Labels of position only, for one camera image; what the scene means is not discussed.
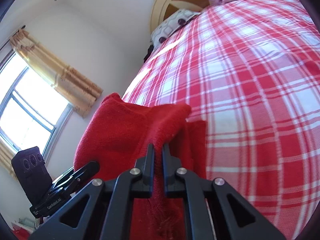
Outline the red white plaid bedspread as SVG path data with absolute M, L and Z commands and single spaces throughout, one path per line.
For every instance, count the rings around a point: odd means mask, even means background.
M 287 239 L 319 202 L 319 32 L 299 0 L 207 7 L 144 63 L 123 100 L 186 103 L 207 122 L 206 175 Z

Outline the red knitted sweater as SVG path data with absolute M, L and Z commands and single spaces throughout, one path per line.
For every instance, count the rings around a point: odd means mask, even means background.
M 169 144 L 183 167 L 206 176 L 207 124 L 190 121 L 190 114 L 186 104 L 145 107 L 113 93 L 104 98 L 78 144 L 74 168 L 97 161 L 102 180 L 117 178 L 146 155 L 148 145 L 154 146 L 154 189 L 151 198 L 133 203 L 131 239 L 185 239 L 183 201 L 164 194 L 162 147 Z

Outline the yellow left window curtain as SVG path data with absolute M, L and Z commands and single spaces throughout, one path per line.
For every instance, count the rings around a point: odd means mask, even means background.
M 102 88 L 63 62 L 23 29 L 12 35 L 9 42 L 15 53 L 63 96 L 78 115 L 83 118 L 88 116 L 101 96 Z

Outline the dark object beside bed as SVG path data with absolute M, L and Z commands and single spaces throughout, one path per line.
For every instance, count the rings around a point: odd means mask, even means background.
M 144 62 L 146 62 L 148 60 L 148 58 L 151 56 L 153 50 L 154 50 L 154 46 L 153 46 L 153 44 L 151 44 L 148 48 L 146 56 L 144 57 Z

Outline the grey patterned pillow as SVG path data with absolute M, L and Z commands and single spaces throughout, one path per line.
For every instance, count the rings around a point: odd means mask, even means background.
M 158 48 L 174 32 L 188 24 L 199 14 L 199 12 L 193 12 L 187 9 L 180 9 L 173 13 L 151 33 L 151 43 L 153 48 Z

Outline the left window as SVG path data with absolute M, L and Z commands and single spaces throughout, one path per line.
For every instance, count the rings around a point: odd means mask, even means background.
M 8 53 L 1 62 L 1 141 L 14 153 L 37 146 L 47 157 L 71 112 L 65 98 Z

